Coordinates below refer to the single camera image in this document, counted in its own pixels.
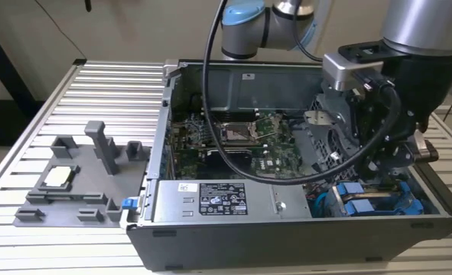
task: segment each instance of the white wall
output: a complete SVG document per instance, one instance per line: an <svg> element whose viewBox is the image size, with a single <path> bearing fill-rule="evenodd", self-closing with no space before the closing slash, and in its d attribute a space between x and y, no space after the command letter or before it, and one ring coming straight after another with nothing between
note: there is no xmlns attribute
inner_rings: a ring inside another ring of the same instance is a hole
<svg viewBox="0 0 452 275"><path fill-rule="evenodd" d="M41 0L89 59L202 58L218 0ZM389 0L334 0L315 53L379 39ZM33 0L0 0L0 44L35 96L53 92L81 54ZM213 57L222 58L221 35ZM298 52L259 51L259 60L306 61Z"/></svg>

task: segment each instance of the barcode sticker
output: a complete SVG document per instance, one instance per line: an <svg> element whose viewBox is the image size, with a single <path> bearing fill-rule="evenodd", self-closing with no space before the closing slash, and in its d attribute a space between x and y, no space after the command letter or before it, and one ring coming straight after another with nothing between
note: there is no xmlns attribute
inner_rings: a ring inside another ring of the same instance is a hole
<svg viewBox="0 0 452 275"><path fill-rule="evenodd" d="M199 186L197 183L179 183L179 192L197 192Z"/></svg>

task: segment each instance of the gray 3d printed holder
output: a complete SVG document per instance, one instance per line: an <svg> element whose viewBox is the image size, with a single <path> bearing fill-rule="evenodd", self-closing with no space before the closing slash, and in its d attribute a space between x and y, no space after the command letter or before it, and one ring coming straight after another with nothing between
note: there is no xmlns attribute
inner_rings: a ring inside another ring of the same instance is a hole
<svg viewBox="0 0 452 275"><path fill-rule="evenodd" d="M57 137L54 157L15 214L15 226L119 227L121 203L139 195L150 148L141 142L117 146L105 128L102 121L87 123L94 146Z"/></svg>

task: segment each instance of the power supply label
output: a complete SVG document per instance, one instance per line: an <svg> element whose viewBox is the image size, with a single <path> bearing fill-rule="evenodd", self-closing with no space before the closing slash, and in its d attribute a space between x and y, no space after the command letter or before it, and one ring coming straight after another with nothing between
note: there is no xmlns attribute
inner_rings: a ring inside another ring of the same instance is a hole
<svg viewBox="0 0 452 275"><path fill-rule="evenodd" d="M245 183L202 183L202 215L249 215Z"/></svg>

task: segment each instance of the aluminum extrusion table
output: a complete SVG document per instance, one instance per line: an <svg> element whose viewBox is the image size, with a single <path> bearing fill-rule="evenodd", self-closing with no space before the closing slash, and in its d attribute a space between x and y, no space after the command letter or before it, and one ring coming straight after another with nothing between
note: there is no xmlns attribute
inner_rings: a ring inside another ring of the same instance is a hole
<svg viewBox="0 0 452 275"><path fill-rule="evenodd" d="M14 214L53 156L57 135L85 135L103 120L117 144L151 146L163 94L163 64L89 61L74 65L0 163L0 272L9 274L151 274L123 229L14 227ZM452 131L434 115L425 134L441 152L433 163L452 191ZM393 262L282 268L203 270L203 274L452 275L452 235L417 244Z"/></svg>

